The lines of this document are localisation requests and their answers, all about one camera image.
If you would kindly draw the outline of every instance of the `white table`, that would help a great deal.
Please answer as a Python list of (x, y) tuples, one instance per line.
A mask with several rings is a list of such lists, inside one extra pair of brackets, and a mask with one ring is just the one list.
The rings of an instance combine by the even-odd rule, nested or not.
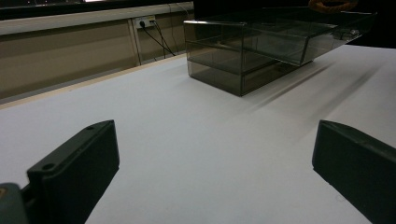
[(343, 46), (244, 97), (185, 55), (0, 110), (0, 181), (114, 119), (120, 170), (90, 224), (370, 223), (313, 171), (320, 119), (396, 147), (396, 50)]

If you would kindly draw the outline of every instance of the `clear acrylic container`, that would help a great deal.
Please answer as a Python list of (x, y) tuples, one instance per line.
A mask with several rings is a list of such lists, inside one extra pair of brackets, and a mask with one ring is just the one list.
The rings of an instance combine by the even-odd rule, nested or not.
[(184, 21), (189, 75), (243, 96), (366, 34), (374, 19), (274, 7)]

